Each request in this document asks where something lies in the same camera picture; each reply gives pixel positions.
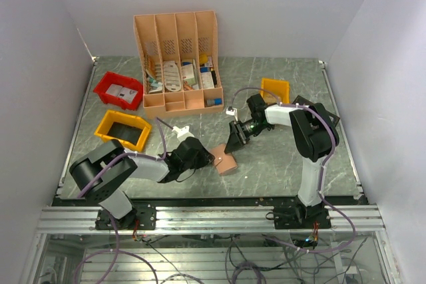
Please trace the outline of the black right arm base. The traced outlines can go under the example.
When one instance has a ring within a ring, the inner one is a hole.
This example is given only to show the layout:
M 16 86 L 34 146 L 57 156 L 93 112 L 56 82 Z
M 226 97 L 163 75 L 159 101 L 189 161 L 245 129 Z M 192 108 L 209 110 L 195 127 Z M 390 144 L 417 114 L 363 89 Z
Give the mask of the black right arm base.
M 329 229 L 331 222 L 328 210 L 323 206 L 275 207 L 265 216 L 274 223 L 275 229 Z

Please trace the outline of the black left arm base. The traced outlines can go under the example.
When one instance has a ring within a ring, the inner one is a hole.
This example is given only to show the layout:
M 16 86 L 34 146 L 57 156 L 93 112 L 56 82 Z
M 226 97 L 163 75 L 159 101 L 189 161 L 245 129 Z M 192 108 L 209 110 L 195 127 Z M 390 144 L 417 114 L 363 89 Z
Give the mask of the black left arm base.
M 154 230 L 156 227 L 156 209 L 148 204 L 137 205 L 120 219 L 115 219 L 118 230 Z M 111 218 L 106 210 L 99 210 L 95 221 L 96 230 L 113 230 Z

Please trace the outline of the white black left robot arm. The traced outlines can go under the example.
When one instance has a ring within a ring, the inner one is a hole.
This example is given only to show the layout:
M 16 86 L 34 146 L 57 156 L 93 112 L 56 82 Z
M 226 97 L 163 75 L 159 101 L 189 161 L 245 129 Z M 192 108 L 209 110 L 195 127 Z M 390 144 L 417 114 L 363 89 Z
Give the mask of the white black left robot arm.
M 118 140 L 110 140 L 76 160 L 69 172 L 81 194 L 78 198 L 98 204 L 112 214 L 113 222 L 128 229 L 136 219 L 130 198 L 120 186 L 133 174 L 157 184 L 177 182 L 187 172 L 195 172 L 215 160 L 199 139 L 185 138 L 178 147 L 161 156 L 129 152 Z

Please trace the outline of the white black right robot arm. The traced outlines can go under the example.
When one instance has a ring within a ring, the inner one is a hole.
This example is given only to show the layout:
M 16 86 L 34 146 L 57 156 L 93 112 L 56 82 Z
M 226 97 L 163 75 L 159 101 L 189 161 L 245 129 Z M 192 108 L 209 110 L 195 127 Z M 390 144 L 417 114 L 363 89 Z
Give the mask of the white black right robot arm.
M 322 188 L 327 163 L 339 144 L 339 135 L 330 113 L 322 103 L 268 104 L 261 94 L 247 99 L 251 119 L 229 123 L 230 135 L 224 152 L 233 153 L 245 146 L 252 136 L 276 125 L 292 129 L 296 148 L 303 158 L 302 180 L 297 197 L 303 205 L 293 212 L 294 222 L 306 228 L 317 219 L 314 206 L 322 203 Z

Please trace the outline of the pink leather card holder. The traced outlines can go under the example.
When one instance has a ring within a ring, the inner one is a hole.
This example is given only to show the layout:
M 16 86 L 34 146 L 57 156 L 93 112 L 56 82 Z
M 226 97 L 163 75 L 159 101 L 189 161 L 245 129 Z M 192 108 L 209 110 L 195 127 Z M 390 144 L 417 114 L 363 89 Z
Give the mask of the pink leather card holder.
M 220 144 L 210 150 L 214 156 L 213 165 L 220 176 L 228 175 L 238 167 L 233 155 L 225 153 L 225 147 L 225 144 Z

